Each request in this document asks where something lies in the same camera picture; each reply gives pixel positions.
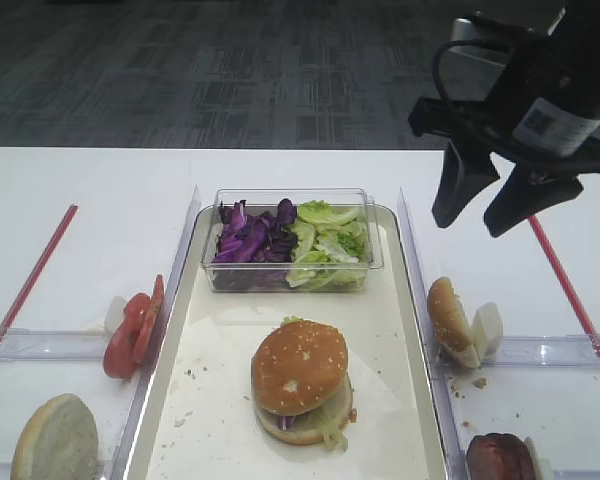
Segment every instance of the gray carpet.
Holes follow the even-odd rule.
[[[407,117],[433,95],[451,21],[481,9],[546,27],[556,0],[0,0],[0,145],[428,149]],[[455,95],[494,67],[449,56]]]

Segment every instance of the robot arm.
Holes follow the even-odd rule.
[[[570,0],[548,34],[480,16],[456,20],[454,38],[434,56],[441,100],[420,98],[409,123],[416,136],[449,138],[433,206],[446,228],[499,179],[490,154],[516,166],[487,208],[497,237],[529,216],[576,198],[577,176],[600,174],[600,0]],[[504,65],[484,101],[449,98],[440,76],[445,52]]]

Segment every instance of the crumb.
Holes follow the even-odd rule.
[[[473,382],[473,386],[482,389],[487,386],[487,379],[485,377],[481,377]]]

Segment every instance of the label sticker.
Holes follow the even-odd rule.
[[[579,117],[544,98],[538,98],[513,130],[512,136],[528,147],[568,157],[599,126],[600,120]]]

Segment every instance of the salad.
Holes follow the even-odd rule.
[[[346,290],[360,286],[368,261],[367,223],[357,206],[334,207],[324,201],[300,205],[285,198],[276,215],[253,215],[246,202],[220,205],[222,232],[213,263],[291,263],[290,269],[220,270],[214,284],[220,289],[249,289],[284,284],[291,289]],[[349,264],[352,268],[329,268]]]

